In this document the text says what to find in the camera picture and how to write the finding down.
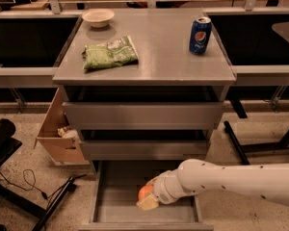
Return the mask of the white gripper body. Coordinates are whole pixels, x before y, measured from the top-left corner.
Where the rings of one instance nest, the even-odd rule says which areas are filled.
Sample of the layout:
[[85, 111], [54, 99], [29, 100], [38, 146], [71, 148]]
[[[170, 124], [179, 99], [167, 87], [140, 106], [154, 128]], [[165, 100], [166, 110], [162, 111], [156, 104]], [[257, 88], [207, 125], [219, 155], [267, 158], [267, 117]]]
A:
[[172, 204], [178, 199], [192, 196], [179, 181], [177, 170], [168, 170], [153, 179], [153, 194], [163, 204]]

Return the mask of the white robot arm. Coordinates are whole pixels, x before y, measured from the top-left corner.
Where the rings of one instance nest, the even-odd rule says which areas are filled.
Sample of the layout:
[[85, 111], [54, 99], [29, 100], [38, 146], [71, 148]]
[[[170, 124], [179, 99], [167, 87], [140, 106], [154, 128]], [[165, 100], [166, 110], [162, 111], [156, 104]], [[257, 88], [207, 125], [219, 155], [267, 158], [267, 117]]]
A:
[[289, 164], [220, 166], [189, 159], [148, 181], [139, 190], [137, 206], [152, 210], [160, 204], [172, 204], [182, 197], [213, 190], [289, 206]]

